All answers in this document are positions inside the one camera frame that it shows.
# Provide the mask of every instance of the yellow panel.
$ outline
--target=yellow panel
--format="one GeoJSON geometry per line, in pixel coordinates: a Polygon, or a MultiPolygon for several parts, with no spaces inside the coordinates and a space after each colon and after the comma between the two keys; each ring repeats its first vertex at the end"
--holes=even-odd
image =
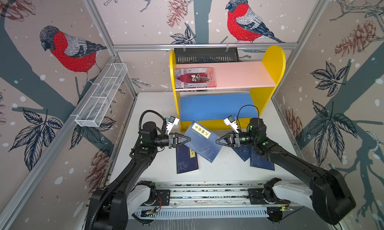
{"type": "Polygon", "coordinates": [[[175,51],[174,50],[170,50],[170,53],[169,53],[169,66],[170,66],[170,80],[171,80],[171,83],[172,83],[173,96],[175,98],[177,118],[180,119],[180,92],[177,92],[175,90],[176,56],[175,56],[175,51]]]}
{"type": "Polygon", "coordinates": [[[276,83],[275,87],[252,88],[250,96],[253,104],[259,108],[260,116],[263,114],[266,105],[283,78],[285,72],[285,53],[280,46],[273,45],[265,52],[263,64],[276,83]]]}
{"type": "MultiPolygon", "coordinates": [[[[242,128],[246,128],[249,124],[249,121],[251,118],[240,118],[240,125],[242,128]]],[[[224,120],[210,120],[210,121],[198,121],[199,124],[203,125],[205,128],[207,128],[210,131],[220,131],[220,130],[230,130],[231,127],[227,126],[224,123],[224,120]]],[[[181,131],[186,132],[188,127],[191,125],[192,122],[180,122],[181,131]]]]}

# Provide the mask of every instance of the yellow label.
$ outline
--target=yellow label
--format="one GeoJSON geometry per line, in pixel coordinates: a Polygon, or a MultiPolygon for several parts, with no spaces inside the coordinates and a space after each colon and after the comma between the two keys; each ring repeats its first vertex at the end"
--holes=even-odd
{"type": "Polygon", "coordinates": [[[195,151],[192,149],[189,149],[189,155],[190,155],[190,158],[195,157],[196,156],[195,151]]]}
{"type": "Polygon", "coordinates": [[[199,132],[201,135],[205,136],[207,139],[209,138],[209,136],[211,135],[211,133],[209,131],[206,131],[204,128],[202,128],[201,126],[199,126],[197,123],[195,123],[193,126],[192,126],[192,129],[194,129],[195,131],[199,132]]]}

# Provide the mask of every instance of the red breast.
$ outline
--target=red breast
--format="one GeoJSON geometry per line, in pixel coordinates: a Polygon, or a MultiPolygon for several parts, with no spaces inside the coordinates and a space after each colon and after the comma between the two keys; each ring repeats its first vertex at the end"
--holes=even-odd
{"type": "Polygon", "coordinates": [[[73,58],[64,54],[65,49],[68,47],[68,41],[63,32],[57,33],[53,40],[56,50],[51,50],[51,52],[68,70],[86,72],[95,64],[96,52],[81,58],[73,58]]]}
{"type": "Polygon", "coordinates": [[[228,11],[228,30],[229,32],[237,39],[242,41],[254,41],[255,39],[261,37],[261,34],[254,33],[248,30],[243,29],[236,22],[236,17],[244,16],[248,11],[248,5],[242,4],[239,5],[233,13],[228,11]]]}

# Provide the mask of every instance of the book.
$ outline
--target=book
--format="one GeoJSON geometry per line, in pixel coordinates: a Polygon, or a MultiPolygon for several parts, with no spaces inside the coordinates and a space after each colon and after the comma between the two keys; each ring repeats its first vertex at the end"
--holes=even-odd
{"type": "Polygon", "coordinates": [[[175,88],[203,88],[216,87],[214,69],[201,68],[177,68],[175,74],[175,88]]]}
{"type": "Polygon", "coordinates": [[[275,170],[275,165],[274,163],[266,160],[262,156],[257,155],[256,151],[251,148],[251,145],[248,145],[250,148],[251,152],[251,166],[253,167],[258,167],[258,168],[263,168],[266,170],[275,170]]]}
{"type": "Polygon", "coordinates": [[[233,148],[232,149],[236,152],[236,154],[243,160],[243,161],[247,161],[250,157],[251,157],[251,147],[250,145],[246,145],[246,146],[240,146],[240,147],[237,147],[237,148],[233,148]]]}
{"type": "Polygon", "coordinates": [[[196,153],[188,146],[176,147],[177,174],[199,170],[196,153]]]}
{"type": "Polygon", "coordinates": [[[216,144],[216,140],[220,138],[218,135],[209,131],[196,121],[192,122],[184,135],[191,138],[191,141],[185,145],[207,159],[210,163],[214,161],[223,147],[222,145],[216,144]]]}

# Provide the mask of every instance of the dark blue book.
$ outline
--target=dark blue book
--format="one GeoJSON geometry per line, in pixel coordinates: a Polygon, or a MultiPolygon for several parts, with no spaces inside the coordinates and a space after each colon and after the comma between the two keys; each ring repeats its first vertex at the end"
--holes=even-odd
{"type": "Polygon", "coordinates": [[[251,146],[248,145],[251,151],[251,166],[263,168],[266,170],[275,170],[275,165],[271,163],[270,161],[266,160],[262,156],[259,156],[256,154],[256,151],[251,149],[251,146]]]}
{"type": "Polygon", "coordinates": [[[176,147],[177,174],[199,169],[196,153],[185,145],[176,147]]]}
{"type": "Polygon", "coordinates": [[[216,144],[216,140],[220,138],[218,135],[209,131],[196,121],[192,122],[184,135],[191,138],[191,141],[185,145],[211,163],[223,147],[222,145],[216,144]]]}
{"type": "Polygon", "coordinates": [[[232,149],[236,152],[236,154],[243,160],[243,161],[247,161],[248,158],[251,157],[251,147],[250,145],[246,145],[246,146],[241,146],[241,147],[237,147],[237,148],[233,148],[232,149]]]}

